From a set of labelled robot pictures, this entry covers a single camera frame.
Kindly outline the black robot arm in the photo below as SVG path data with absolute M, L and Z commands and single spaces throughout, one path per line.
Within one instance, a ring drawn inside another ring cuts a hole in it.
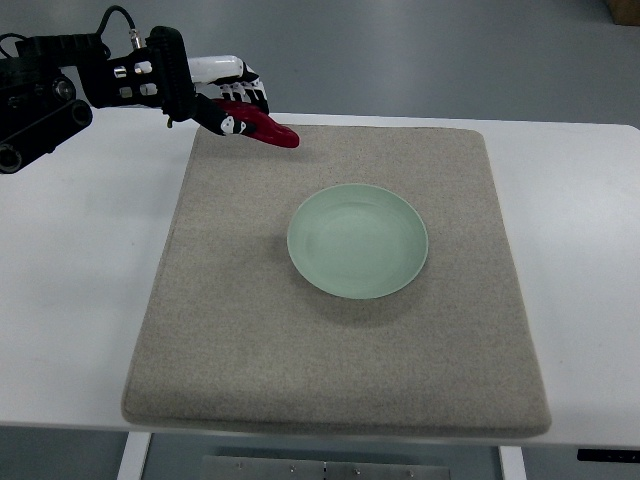
M 40 157 L 52 153 L 92 120 L 91 106 L 78 98 L 74 82 L 62 70 L 81 68 L 109 58 L 102 34 L 113 13 L 129 27 L 132 46 L 142 42 L 130 13 L 112 5 L 93 33 L 31 36 L 14 32 L 16 53 L 1 50 L 1 173 L 15 174 Z

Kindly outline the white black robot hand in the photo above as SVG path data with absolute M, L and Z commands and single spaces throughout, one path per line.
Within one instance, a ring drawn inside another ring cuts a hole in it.
M 247 102 L 269 115 L 259 75 L 237 56 L 189 59 L 178 30 L 157 26 L 146 43 L 125 56 L 97 62 L 82 73 L 83 89 L 96 108 L 210 99 Z

